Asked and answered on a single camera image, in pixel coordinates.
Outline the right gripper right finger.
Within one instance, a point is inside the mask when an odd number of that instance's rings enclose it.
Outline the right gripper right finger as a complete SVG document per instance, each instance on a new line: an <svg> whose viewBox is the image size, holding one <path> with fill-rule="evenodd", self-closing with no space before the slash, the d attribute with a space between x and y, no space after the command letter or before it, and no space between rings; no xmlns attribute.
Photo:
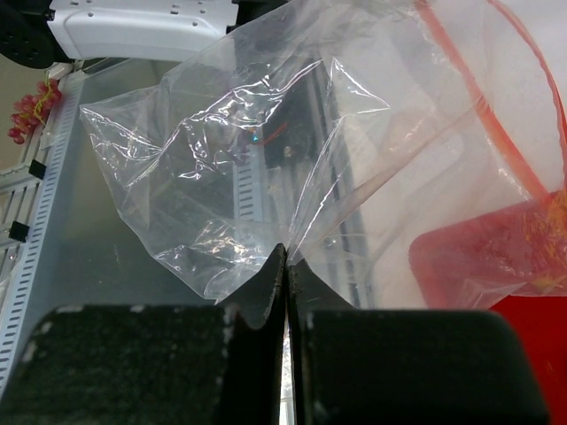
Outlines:
<svg viewBox="0 0 567 425"><path fill-rule="evenodd" d="M514 329L497 313L363 310L306 262L287 269L298 424L546 424Z"/></svg>

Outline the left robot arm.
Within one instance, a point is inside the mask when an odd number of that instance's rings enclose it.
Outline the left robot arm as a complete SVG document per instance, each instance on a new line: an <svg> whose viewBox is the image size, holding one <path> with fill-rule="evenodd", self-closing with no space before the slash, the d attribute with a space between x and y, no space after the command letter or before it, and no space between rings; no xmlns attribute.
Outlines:
<svg viewBox="0 0 567 425"><path fill-rule="evenodd" d="M34 69L94 58L183 62L237 14L232 1L3 1L1 53Z"/></svg>

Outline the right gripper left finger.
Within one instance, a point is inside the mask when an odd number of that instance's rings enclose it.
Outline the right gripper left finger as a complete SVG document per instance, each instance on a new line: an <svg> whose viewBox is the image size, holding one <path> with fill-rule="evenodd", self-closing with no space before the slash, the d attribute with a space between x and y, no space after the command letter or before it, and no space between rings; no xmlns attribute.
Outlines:
<svg viewBox="0 0 567 425"><path fill-rule="evenodd" d="M35 327L4 424L275 424L286 250L217 305L66 305Z"/></svg>

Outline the clear zip top bag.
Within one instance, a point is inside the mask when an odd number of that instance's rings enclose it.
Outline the clear zip top bag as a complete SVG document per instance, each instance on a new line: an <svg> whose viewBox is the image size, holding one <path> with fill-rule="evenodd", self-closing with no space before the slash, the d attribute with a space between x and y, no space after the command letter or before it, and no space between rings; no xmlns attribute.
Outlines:
<svg viewBox="0 0 567 425"><path fill-rule="evenodd" d="M268 170L308 81L318 158ZM202 298L281 244L352 305L430 308L417 237L566 192L566 4L293 1L81 117L120 218Z"/></svg>

